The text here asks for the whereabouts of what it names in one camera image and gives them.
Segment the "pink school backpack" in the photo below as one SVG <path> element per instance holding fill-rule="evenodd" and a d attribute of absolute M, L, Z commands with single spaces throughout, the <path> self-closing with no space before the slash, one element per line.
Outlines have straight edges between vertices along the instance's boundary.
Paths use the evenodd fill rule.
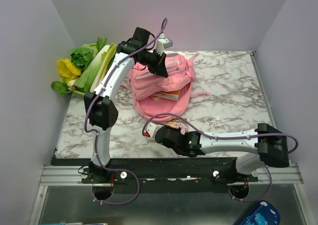
<path fill-rule="evenodd" d="M 132 93 L 133 104 L 138 114 L 149 119 L 156 114 L 162 114 L 154 118 L 154 122 L 163 123 L 182 115 L 188 107 L 190 98 L 200 95 L 209 96 L 208 92 L 202 91 L 191 93 L 192 84 L 196 73 L 194 70 L 194 54 L 186 59 L 178 53 L 169 54 L 165 59 L 168 77 L 156 76 L 149 70 L 142 69 L 140 63 L 136 63 L 128 74 L 129 83 L 122 83 Z M 177 101 L 162 98 L 153 98 L 152 95 L 159 91 L 180 90 Z"/>

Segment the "orange paperback book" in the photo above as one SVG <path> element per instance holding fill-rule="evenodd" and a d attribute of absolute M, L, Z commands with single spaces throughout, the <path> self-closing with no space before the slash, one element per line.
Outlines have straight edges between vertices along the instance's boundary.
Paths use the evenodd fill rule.
<path fill-rule="evenodd" d="M 180 95 L 180 90 L 175 91 L 159 91 L 152 95 L 153 98 L 162 98 L 171 101 L 177 101 Z"/>

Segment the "pink illustrated storybook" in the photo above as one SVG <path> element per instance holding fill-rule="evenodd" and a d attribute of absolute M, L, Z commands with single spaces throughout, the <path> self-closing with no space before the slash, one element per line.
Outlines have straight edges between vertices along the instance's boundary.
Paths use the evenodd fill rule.
<path fill-rule="evenodd" d="M 188 124 L 182 121 L 181 119 L 174 118 L 168 122 L 165 123 L 167 126 L 170 126 L 172 128 L 180 129 L 182 134 L 185 134 L 188 132 Z"/>

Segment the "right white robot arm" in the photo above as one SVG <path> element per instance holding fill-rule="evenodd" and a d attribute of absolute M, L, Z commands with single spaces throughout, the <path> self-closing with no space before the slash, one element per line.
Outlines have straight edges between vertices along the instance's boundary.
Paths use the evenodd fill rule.
<path fill-rule="evenodd" d="M 181 133 L 180 129 L 151 123 L 147 135 L 176 154 L 196 157 L 215 152 L 243 152 L 229 168 L 234 181 L 264 166 L 289 167 L 287 136 L 276 128 L 259 123 L 256 129 L 234 133 L 203 133 L 197 130 Z"/>

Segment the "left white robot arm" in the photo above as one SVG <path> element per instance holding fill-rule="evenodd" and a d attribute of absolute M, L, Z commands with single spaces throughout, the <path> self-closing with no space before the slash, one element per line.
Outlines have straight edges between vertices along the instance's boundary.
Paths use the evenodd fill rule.
<path fill-rule="evenodd" d="M 136 63 L 140 63 L 155 76 L 168 76 L 164 50 L 173 45 L 172 40 L 161 31 L 153 39 L 156 48 L 150 51 L 148 46 L 152 41 L 149 36 L 149 31 L 137 27 L 132 38 L 118 44 L 108 73 L 93 92 L 84 95 L 85 124 L 91 124 L 95 133 L 93 155 L 88 167 L 100 183 L 110 178 L 110 170 L 106 167 L 110 162 L 110 133 L 118 118 L 114 99 L 126 75 Z"/>

